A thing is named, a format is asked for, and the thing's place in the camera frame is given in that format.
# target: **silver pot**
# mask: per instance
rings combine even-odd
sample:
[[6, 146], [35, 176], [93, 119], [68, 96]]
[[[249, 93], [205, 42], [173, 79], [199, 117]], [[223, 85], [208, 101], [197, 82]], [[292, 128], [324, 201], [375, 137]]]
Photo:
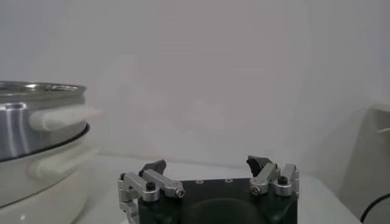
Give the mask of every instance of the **silver pot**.
[[0, 82], [0, 161], [53, 149], [86, 129], [97, 110], [84, 105], [86, 87]]

